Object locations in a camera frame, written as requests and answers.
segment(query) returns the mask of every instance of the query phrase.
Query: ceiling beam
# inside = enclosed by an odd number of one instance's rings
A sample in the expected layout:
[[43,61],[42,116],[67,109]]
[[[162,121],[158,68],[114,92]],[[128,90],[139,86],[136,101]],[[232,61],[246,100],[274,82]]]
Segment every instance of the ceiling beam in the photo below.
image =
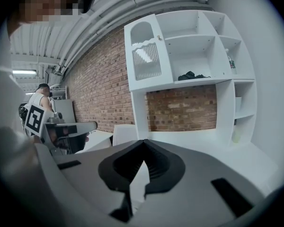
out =
[[22,62],[31,62],[31,63],[43,63],[51,66],[57,66],[60,59],[44,57],[44,56],[36,56],[36,55],[22,55],[22,54],[12,54],[12,61],[22,61]]
[[38,80],[38,78],[35,78],[35,79],[33,79],[33,78],[30,78],[30,79],[16,79],[16,82],[18,83],[18,84],[28,84],[28,83],[45,83],[45,79],[39,79]]

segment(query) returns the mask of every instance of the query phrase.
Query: man's arm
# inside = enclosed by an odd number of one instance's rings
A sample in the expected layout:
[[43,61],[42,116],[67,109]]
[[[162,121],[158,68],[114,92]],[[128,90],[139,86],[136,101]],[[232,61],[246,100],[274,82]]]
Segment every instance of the man's arm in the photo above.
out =
[[42,106],[43,108],[46,108],[47,110],[53,112],[53,109],[52,109],[52,107],[51,107],[51,105],[50,105],[49,100],[48,100],[47,97],[45,97],[45,96],[42,97],[42,98],[41,98],[41,101],[40,101],[40,104],[41,104],[41,106]]

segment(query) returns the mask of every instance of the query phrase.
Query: white chair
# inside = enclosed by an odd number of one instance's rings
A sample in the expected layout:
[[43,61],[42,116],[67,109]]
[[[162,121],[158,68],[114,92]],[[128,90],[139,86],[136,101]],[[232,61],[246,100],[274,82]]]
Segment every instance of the white chair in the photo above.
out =
[[132,124],[116,124],[114,128],[113,146],[132,140],[138,140],[136,126]]

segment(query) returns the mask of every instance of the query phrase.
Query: cabinet door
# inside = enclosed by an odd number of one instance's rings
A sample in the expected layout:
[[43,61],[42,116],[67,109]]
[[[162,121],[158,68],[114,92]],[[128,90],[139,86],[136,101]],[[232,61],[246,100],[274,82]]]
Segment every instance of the cabinet door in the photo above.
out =
[[126,25],[124,36],[131,91],[173,83],[165,41],[154,14]]

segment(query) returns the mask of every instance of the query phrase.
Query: ceiling light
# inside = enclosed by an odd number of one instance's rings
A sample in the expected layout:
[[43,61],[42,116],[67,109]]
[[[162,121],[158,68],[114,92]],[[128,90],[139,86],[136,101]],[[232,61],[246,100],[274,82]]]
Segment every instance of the ceiling light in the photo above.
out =
[[36,75],[36,70],[13,70],[13,74],[29,74]]

